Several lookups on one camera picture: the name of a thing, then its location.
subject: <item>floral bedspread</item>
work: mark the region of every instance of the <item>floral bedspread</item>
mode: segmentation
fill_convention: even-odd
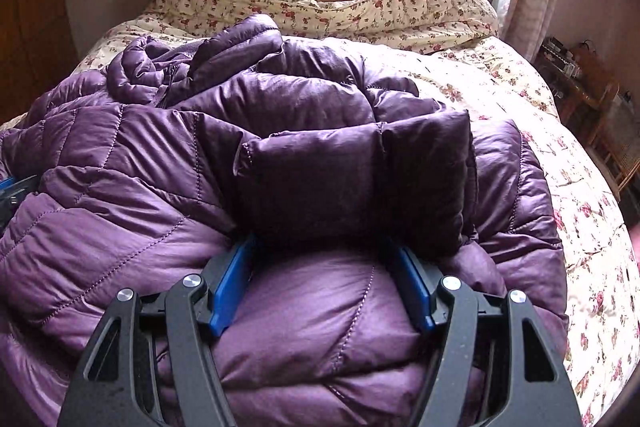
[[[565,367],[584,425],[594,424],[640,359],[638,266],[609,187],[559,123],[542,78],[495,37],[487,0],[155,0],[139,18],[107,32],[77,71],[108,64],[142,34],[178,45],[253,13],[270,15],[285,35],[386,44],[380,54],[423,93],[468,109],[473,120],[516,122],[551,190],[569,287]]]

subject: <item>floral quilt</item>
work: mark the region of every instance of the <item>floral quilt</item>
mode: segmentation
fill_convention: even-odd
[[[542,78],[496,38],[487,0],[154,0],[140,17],[107,32],[76,71],[109,64],[142,34],[178,45],[253,13],[270,15],[285,35],[385,44],[381,56],[424,94],[468,109],[473,120],[515,121],[551,190],[569,287],[564,363],[583,423],[593,425],[640,359],[638,266],[609,187],[559,122]]]

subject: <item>blue gripper pad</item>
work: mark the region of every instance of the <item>blue gripper pad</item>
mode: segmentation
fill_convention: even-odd
[[[231,325],[238,304],[244,296],[251,279],[255,247],[256,240],[253,236],[238,246],[229,268],[213,293],[213,316],[209,321],[209,328],[216,337],[220,337]]]
[[[430,293],[420,275],[421,267],[416,266],[418,260],[405,247],[392,242],[389,242],[389,250],[386,269],[396,282],[411,323],[420,333],[429,333],[435,323],[431,317]]]
[[[13,184],[14,184],[14,179],[13,178],[7,178],[5,180],[2,180],[0,182],[0,192],[5,190],[6,188],[11,187],[11,185],[13,185]]]

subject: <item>purple puffer jacket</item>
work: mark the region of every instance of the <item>purple puffer jacket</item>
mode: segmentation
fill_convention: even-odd
[[[531,149],[511,121],[419,98],[379,49],[283,40],[264,15],[176,49],[142,37],[0,133],[0,179],[42,174],[0,239],[0,362],[47,426],[120,288],[167,290],[246,230],[273,255],[212,348],[241,426],[404,423],[425,354],[359,239],[374,232],[475,289],[524,290],[564,351],[562,245]]]

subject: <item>wooden cabinet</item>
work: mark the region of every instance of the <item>wooden cabinet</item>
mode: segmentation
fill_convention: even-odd
[[[0,124],[71,73],[65,0],[0,0]]]

